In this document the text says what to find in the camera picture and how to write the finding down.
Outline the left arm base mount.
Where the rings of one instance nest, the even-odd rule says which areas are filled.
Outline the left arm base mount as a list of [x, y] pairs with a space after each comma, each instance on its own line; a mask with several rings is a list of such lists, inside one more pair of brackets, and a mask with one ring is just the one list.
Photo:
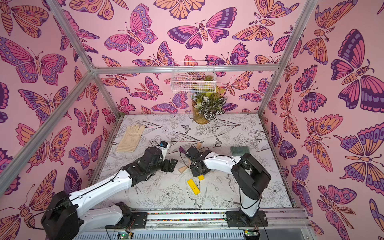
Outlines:
[[147, 212], [124, 214], [122, 219], [115, 225], [107, 225], [106, 229], [144, 229], [147, 224]]

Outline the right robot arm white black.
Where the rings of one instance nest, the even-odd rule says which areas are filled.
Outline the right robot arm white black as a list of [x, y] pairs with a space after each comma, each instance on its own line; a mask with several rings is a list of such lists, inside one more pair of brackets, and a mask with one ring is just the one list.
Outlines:
[[241, 213], [250, 219], [254, 218], [272, 177], [253, 155], [244, 153], [230, 157], [208, 150], [201, 152], [191, 147], [186, 151], [186, 157], [191, 162], [190, 169], [194, 177], [204, 176], [211, 170], [232, 175], [239, 187]]

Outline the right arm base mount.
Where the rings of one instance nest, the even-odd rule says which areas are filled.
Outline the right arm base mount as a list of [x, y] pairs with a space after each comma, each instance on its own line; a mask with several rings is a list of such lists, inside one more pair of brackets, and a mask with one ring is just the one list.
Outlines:
[[225, 214], [229, 228], [268, 227], [269, 223], [264, 211], [257, 211], [253, 217], [249, 217], [241, 211], [227, 211]]

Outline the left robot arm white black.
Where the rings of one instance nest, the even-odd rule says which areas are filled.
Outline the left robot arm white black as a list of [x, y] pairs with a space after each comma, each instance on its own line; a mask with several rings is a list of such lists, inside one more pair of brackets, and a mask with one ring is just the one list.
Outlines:
[[55, 194], [41, 219], [48, 240], [72, 240], [81, 232], [105, 226], [121, 226], [131, 214], [124, 203], [106, 209], [93, 207], [116, 193], [145, 182], [157, 171], [173, 172], [178, 160], [166, 159], [166, 151], [150, 147], [144, 155], [122, 166], [110, 178], [72, 193]]

